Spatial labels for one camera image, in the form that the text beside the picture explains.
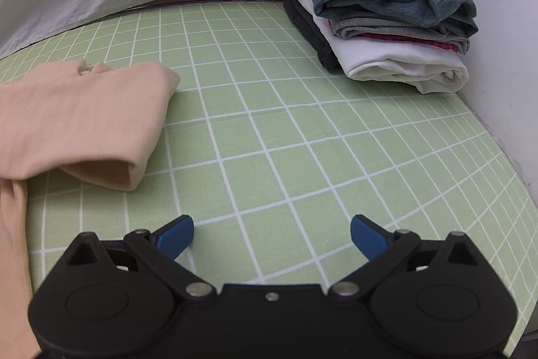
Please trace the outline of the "folded grey garment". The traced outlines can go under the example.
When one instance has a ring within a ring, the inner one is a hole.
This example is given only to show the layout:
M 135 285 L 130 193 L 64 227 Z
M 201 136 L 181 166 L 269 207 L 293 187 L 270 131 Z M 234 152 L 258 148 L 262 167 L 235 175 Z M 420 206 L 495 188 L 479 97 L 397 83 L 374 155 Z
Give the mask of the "folded grey garment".
M 478 31 L 474 26 L 461 27 L 451 20 L 431 27 L 374 17 L 329 19 L 328 22 L 333 33 L 346 40 L 365 37 L 389 41 L 410 41 L 451 49 L 461 54 L 469 50 L 470 37 Z

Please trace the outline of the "green checkered bed sheet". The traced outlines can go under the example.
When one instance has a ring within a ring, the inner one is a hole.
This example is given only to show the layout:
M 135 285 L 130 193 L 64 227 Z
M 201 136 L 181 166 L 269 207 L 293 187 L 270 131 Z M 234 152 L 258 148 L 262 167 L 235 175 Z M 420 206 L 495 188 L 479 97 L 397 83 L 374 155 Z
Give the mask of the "green checkered bed sheet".
M 29 181 L 33 285 L 82 231 L 115 240 L 182 214 L 196 229 L 179 263 L 216 286 L 329 285 L 365 260 L 349 236 L 362 214 L 425 239 L 466 232 L 517 303 L 508 349 L 522 338 L 537 301 L 537 208 L 459 97 L 329 74 L 280 4 L 110 18 L 4 58 L 1 79 L 68 59 L 159 61 L 181 82 L 135 191 L 59 170 Z

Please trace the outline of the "folded black garment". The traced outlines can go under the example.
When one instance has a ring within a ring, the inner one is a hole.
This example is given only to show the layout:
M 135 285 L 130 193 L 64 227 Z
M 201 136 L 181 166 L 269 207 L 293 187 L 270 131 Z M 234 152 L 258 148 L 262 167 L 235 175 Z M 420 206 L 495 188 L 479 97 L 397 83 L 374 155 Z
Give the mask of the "folded black garment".
M 333 49 L 323 36 L 313 17 L 296 0 L 285 0 L 283 9 L 291 23 L 315 50 L 318 61 L 331 74 L 342 74 L 343 69 Z

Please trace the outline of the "beige long-sleeve garment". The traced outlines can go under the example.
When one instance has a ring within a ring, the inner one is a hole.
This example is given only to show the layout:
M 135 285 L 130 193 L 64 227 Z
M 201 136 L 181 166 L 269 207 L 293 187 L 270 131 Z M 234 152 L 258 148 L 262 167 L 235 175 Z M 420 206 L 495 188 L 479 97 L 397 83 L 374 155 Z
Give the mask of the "beige long-sleeve garment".
M 1 356 L 39 352 L 27 319 L 32 297 L 27 179 L 61 169 L 133 191 L 159 141 L 179 76 L 157 62 L 111 68 L 42 63 L 1 86 Z

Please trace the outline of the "folded white garment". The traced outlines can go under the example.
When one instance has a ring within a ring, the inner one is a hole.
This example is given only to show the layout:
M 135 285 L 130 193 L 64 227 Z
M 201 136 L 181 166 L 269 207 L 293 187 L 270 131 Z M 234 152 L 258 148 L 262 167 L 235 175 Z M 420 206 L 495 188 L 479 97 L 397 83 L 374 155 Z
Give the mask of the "folded white garment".
M 422 94 L 455 93 L 469 80 L 467 67 L 450 50 L 430 45 L 335 36 L 328 20 L 314 14 L 312 0 L 296 0 L 311 14 L 343 72 L 356 81 L 400 82 Z

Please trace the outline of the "folded red garment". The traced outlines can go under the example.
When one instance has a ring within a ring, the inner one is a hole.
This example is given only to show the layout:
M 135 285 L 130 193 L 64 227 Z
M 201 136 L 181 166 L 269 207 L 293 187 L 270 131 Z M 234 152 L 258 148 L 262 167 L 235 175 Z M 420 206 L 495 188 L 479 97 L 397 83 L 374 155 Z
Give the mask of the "folded red garment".
M 420 45 L 430 45 L 430 46 L 434 46 L 434 47 L 441 48 L 444 50 L 450 50 L 455 53 L 460 52 L 460 49 L 457 47 L 457 45 L 453 45 L 450 43 L 437 42 L 433 40 L 417 39 L 417 38 L 407 37 L 407 36 L 392 36 L 392 35 L 365 33 L 365 34 L 358 35 L 357 38 L 369 38 L 369 39 L 383 40 L 383 41 L 389 41 L 389 42 L 416 43 Z

